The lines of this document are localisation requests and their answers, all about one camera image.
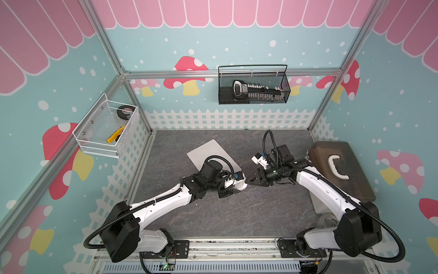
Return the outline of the silver laptop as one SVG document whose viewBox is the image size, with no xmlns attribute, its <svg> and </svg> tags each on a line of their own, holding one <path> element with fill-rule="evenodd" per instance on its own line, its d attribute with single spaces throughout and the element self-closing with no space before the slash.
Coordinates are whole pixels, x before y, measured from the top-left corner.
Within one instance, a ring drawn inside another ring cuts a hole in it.
<svg viewBox="0 0 438 274">
<path fill-rule="evenodd" d="M 242 168 L 235 162 L 235 160 L 214 139 L 187 153 L 187 156 L 195 165 L 198 171 L 201 170 L 206 158 L 213 155 L 225 158 L 232 165 L 235 172 L 242 170 Z"/>
</svg>

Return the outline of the white wireless mouse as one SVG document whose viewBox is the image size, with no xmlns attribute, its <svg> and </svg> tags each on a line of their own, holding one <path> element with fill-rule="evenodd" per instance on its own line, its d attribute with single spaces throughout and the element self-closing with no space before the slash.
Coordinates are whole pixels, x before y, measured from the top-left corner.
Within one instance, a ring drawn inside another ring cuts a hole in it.
<svg viewBox="0 0 438 274">
<path fill-rule="evenodd" d="M 225 188 L 231 190 L 243 191 L 247 188 L 246 177 L 243 172 L 239 171 L 235 173 L 233 179 L 229 179 L 225 182 Z"/>
</svg>

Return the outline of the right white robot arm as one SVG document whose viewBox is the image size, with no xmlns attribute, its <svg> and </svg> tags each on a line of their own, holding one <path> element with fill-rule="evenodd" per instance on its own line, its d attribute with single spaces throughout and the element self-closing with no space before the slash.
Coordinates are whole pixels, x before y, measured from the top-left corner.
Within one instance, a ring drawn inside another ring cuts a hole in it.
<svg viewBox="0 0 438 274">
<path fill-rule="evenodd" d="M 277 145 L 267 130 L 272 149 L 252 160 L 260 167 L 251 183 L 306 188 L 332 213 L 338 224 L 332 228 L 308 228 L 297 234 L 296 250 L 306 256 L 312 250 L 342 251 L 350 257 L 364 255 L 384 263 L 397 263 L 406 256 L 400 236 L 383 220 L 374 204 L 375 196 L 350 145 L 346 142 L 317 141 L 304 158 L 295 158 L 287 145 Z"/>
</svg>

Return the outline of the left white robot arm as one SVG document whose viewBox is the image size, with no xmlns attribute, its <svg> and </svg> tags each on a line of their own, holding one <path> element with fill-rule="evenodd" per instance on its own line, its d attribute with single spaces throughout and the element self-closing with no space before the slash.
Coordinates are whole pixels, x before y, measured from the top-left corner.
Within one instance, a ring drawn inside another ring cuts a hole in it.
<svg viewBox="0 0 438 274">
<path fill-rule="evenodd" d="M 231 196 L 245 180 L 244 173 L 235 171 L 227 159 L 209 156 L 200 171 L 180 178 L 170 190 L 143 202 L 116 204 L 103 225 L 85 238 L 83 246 L 88 250 L 105 249 L 113 263 L 133 253 L 169 257 L 175 248 L 173 237 L 164 228 L 147 227 L 171 211 L 202 199 L 209 191 L 216 191 L 220 199 Z"/>
</svg>

